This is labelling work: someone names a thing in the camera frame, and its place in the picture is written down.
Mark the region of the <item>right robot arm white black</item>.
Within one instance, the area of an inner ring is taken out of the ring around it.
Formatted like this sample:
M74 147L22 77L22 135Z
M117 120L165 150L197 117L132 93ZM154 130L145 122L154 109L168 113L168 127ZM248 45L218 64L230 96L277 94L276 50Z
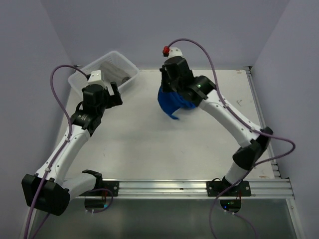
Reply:
M267 149L273 131L260 128L246 117L237 119L218 95L216 85L205 76L194 76L187 60L181 56L167 59L161 69L158 94L160 107L168 115L179 108L199 107L214 117L237 141L239 149L232 156L233 163L222 179L222 190L234 195L240 181Z

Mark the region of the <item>grey towel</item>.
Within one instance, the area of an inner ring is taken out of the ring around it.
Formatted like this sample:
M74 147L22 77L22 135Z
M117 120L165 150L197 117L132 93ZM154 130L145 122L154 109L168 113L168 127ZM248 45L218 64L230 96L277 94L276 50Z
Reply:
M131 78L123 69L120 69L110 62L103 62L99 70L101 70L106 82L116 82L117 86L120 86Z

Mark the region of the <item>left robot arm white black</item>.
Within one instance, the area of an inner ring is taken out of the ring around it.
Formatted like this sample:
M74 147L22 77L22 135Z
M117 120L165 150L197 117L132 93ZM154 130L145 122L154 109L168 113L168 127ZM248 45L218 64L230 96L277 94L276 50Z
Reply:
M102 174L84 170L76 178L67 180L66 174L83 145L101 124L104 111L122 105L116 82L107 87L91 84L82 89L83 100L70 117L64 137L49 159L33 175L26 174L22 188L30 208L60 216L69 202L90 192L96 196L105 189Z

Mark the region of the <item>blue towel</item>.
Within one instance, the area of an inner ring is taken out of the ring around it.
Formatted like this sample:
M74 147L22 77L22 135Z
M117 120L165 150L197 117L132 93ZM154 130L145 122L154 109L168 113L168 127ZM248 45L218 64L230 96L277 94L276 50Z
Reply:
M190 101L185 100L176 92L164 92L162 86L158 92L158 103L162 111L173 120L179 120L173 114L179 109L191 110L196 108L196 105Z

